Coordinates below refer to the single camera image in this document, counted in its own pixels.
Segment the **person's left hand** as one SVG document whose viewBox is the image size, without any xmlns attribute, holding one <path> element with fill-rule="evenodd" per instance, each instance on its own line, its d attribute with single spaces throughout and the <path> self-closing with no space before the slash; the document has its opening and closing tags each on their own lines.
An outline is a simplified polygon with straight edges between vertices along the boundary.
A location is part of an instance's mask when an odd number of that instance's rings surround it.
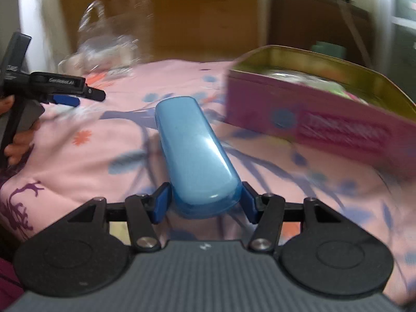
<svg viewBox="0 0 416 312">
<path fill-rule="evenodd" d="M 9 112 L 14 105 L 14 96 L 8 96 L 1 99 L 1 115 Z M 40 120 L 36 120 L 29 130 L 19 132 L 15 135 L 14 140 L 5 150 L 4 155 L 8 158 L 9 165 L 16 165 L 23 155 L 30 149 L 34 139 L 35 132 L 40 128 Z"/>
</svg>

